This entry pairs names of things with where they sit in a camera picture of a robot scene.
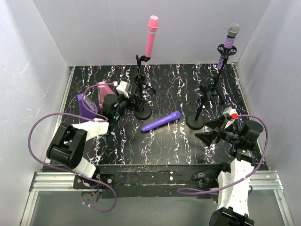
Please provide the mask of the tripod stand with clip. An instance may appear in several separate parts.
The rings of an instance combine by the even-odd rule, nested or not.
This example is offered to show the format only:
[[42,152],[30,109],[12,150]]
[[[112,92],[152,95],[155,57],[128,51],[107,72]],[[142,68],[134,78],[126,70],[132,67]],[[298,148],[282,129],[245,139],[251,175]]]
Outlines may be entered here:
[[147,62],[150,60],[150,57],[146,56],[135,56],[137,66],[136,66],[136,72],[134,76],[134,82],[135,82],[135,90],[134,93],[131,95],[131,101],[133,103],[138,102],[143,97],[143,90],[150,89],[153,91],[153,93],[156,93],[157,91],[152,88],[150,85],[147,85],[145,83],[145,74],[141,70],[142,62]]

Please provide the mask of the purple plastic microphone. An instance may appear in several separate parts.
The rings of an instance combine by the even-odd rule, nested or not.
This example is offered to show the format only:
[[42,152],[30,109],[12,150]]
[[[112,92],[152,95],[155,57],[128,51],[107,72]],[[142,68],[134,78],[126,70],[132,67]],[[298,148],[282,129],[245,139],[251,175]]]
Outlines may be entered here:
[[171,114],[169,114],[168,116],[165,116],[164,118],[156,120],[155,122],[152,122],[152,123],[142,127],[141,131],[148,132],[148,131],[158,128],[162,125],[165,125],[169,122],[176,121],[176,120],[180,119],[180,117],[181,117],[181,113],[179,111],[174,111]]

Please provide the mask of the round base stand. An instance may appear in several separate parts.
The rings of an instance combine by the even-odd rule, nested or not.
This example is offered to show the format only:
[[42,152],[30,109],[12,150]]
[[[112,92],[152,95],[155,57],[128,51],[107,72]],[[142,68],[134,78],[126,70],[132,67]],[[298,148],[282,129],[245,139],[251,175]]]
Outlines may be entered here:
[[197,111],[189,113],[186,116],[186,125],[192,130],[199,130],[204,126],[206,120],[203,116],[200,115],[203,111],[203,107],[205,106],[205,103],[211,101],[212,98],[214,97],[214,94],[209,90],[209,87],[204,84],[200,85],[199,90],[202,93],[202,96],[197,101],[198,104]]
[[152,110],[150,105],[143,98],[143,90],[151,89],[154,91],[154,89],[145,83],[145,75],[140,71],[140,69],[138,69],[135,74],[134,82],[135,82],[135,90],[133,93],[134,116],[136,119],[146,120],[150,118]]

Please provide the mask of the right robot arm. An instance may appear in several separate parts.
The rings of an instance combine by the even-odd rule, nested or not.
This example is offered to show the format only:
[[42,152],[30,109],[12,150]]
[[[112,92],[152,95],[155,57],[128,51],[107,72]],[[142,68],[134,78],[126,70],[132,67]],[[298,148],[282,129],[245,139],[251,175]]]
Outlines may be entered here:
[[195,137],[210,146],[224,140],[231,144],[230,155],[234,158],[230,164],[222,163],[216,172],[219,185],[218,207],[213,212],[211,226],[253,226],[249,217],[248,196],[250,178],[256,164],[257,138],[263,132],[263,126],[253,120],[246,122],[241,131],[235,131],[232,123],[238,118],[236,113],[209,121],[205,125],[210,132],[196,133]]

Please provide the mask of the pink plastic microphone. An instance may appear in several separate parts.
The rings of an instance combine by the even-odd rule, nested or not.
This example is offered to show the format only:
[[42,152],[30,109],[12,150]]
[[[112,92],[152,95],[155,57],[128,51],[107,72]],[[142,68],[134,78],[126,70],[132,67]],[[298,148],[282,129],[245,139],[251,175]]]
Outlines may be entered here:
[[158,22],[159,22],[158,16],[155,15],[150,16],[148,21],[148,36],[147,36],[147,42],[146,42],[146,48],[144,54],[147,58],[150,58],[152,54],[155,34],[158,29]]

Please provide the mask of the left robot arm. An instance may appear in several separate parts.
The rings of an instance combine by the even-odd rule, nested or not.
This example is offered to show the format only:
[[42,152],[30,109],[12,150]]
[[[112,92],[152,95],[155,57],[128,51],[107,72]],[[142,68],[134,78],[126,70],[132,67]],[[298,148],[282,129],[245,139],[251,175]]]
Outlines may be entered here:
[[96,176],[96,166],[83,157],[87,141],[110,133],[115,127],[119,116],[130,106],[130,99],[124,94],[108,94],[104,98],[100,112],[108,118],[94,118],[80,124],[61,124],[55,133],[47,150],[47,158],[55,161],[73,172],[93,178]]

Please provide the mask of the purple glitter microphone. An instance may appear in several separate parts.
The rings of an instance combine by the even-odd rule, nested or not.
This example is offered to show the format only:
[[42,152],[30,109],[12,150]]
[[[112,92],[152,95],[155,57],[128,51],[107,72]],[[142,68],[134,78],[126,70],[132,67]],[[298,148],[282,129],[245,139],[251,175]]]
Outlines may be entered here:
[[225,42],[217,47],[218,52],[221,54],[217,65],[217,69],[219,71],[224,68],[229,56],[236,54],[237,48],[234,46],[234,41],[238,32],[239,25],[231,24],[228,28],[228,34]]

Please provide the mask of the tripod stand with shock mount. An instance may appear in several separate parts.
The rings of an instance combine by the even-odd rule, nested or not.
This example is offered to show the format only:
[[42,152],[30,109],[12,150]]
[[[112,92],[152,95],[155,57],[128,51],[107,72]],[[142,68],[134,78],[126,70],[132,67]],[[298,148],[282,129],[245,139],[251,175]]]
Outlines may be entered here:
[[217,83],[225,65],[228,62],[229,57],[236,54],[237,48],[232,43],[224,43],[217,47],[217,51],[221,54],[217,65],[218,75],[213,78],[213,82],[211,82],[209,85],[202,84],[199,87],[202,97],[207,97],[208,99],[211,99],[215,96],[218,96],[220,99],[222,99],[223,93],[219,91]]

